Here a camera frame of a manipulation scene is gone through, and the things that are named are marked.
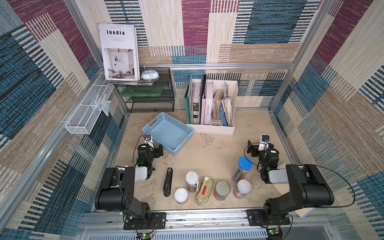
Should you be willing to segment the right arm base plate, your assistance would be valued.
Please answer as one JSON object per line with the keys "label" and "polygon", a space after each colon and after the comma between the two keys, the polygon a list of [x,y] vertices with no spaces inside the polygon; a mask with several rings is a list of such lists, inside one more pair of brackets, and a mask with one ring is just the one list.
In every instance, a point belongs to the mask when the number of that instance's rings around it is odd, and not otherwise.
{"label": "right arm base plate", "polygon": [[246,213],[250,226],[267,228],[268,226],[291,224],[288,214],[267,214],[262,209],[248,209]]}

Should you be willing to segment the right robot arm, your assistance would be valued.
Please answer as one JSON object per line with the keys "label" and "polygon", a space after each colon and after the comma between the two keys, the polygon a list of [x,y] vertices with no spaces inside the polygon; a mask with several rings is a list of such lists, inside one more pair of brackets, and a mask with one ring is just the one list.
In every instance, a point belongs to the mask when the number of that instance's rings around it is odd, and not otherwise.
{"label": "right robot arm", "polygon": [[334,194],[314,165],[285,165],[278,169],[279,151],[269,143],[248,141],[245,153],[257,157],[260,177],[266,184],[288,184],[287,193],[266,200],[262,208],[247,210],[250,226],[268,228],[292,223],[289,213],[302,208],[331,206]]}

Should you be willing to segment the blue lid clear canister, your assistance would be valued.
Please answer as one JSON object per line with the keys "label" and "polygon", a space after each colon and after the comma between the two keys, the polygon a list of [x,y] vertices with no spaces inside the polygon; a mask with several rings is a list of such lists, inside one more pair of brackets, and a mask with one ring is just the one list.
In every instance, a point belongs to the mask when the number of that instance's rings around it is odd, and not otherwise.
{"label": "blue lid clear canister", "polygon": [[234,174],[232,176],[232,181],[234,183],[238,183],[240,180],[244,179],[246,174],[252,169],[254,163],[251,159],[247,157],[241,157],[238,160],[238,165]]}

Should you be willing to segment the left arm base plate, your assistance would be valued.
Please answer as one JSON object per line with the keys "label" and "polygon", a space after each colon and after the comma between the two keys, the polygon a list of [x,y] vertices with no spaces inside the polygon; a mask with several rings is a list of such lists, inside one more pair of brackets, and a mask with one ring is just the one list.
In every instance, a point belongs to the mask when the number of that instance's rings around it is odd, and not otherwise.
{"label": "left arm base plate", "polygon": [[151,213],[145,218],[123,215],[125,231],[128,230],[162,230],[166,227],[167,214],[165,212]]}

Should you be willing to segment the white lid can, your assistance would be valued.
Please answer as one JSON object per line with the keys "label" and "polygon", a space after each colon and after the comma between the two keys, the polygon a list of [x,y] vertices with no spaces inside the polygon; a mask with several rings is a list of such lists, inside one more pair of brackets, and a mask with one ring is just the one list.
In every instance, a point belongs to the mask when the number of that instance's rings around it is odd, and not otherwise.
{"label": "white lid can", "polygon": [[178,188],[175,191],[174,198],[179,205],[183,205],[188,200],[188,191],[184,188]]}
{"label": "white lid can", "polygon": [[251,183],[247,180],[239,180],[234,189],[234,196],[237,199],[243,199],[247,194],[252,192]]}
{"label": "white lid can", "polygon": [[189,192],[194,193],[198,190],[199,188],[199,176],[196,172],[194,171],[189,171],[186,174],[186,188]]}

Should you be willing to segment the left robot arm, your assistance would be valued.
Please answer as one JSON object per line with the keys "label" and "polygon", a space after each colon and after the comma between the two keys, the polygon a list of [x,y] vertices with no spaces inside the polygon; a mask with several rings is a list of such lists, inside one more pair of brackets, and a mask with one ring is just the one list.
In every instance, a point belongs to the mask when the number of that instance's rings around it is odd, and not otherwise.
{"label": "left robot arm", "polygon": [[122,214],[124,230],[157,230],[166,226],[166,213],[151,213],[148,203],[134,197],[135,182],[152,175],[153,161],[164,155],[163,146],[138,147],[138,166],[107,168],[95,198],[96,210]]}

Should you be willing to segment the gold oval sardine tin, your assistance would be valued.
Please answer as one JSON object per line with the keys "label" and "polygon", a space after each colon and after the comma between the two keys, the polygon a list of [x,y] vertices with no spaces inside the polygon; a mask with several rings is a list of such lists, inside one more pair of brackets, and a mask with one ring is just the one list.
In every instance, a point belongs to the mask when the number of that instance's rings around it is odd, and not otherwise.
{"label": "gold oval sardine tin", "polygon": [[213,181],[210,177],[204,177],[202,179],[202,182],[200,184],[197,196],[196,196],[196,202],[199,206],[205,205],[210,197],[210,194],[212,192],[213,187]]}

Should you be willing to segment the light blue plastic basket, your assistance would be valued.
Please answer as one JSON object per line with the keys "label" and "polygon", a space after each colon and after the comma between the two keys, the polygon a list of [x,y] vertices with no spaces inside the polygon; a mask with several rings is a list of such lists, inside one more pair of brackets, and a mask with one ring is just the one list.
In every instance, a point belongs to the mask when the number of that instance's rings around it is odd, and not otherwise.
{"label": "light blue plastic basket", "polygon": [[143,128],[142,132],[151,135],[156,144],[176,156],[192,138],[194,129],[161,112]]}

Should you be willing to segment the silver top dark can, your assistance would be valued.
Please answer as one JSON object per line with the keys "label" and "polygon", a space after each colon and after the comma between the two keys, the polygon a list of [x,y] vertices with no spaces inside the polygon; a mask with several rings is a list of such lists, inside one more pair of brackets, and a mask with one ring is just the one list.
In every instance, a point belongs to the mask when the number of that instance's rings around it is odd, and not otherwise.
{"label": "silver top dark can", "polygon": [[214,188],[214,197],[218,201],[224,201],[230,193],[231,187],[228,182],[220,180],[216,183]]}

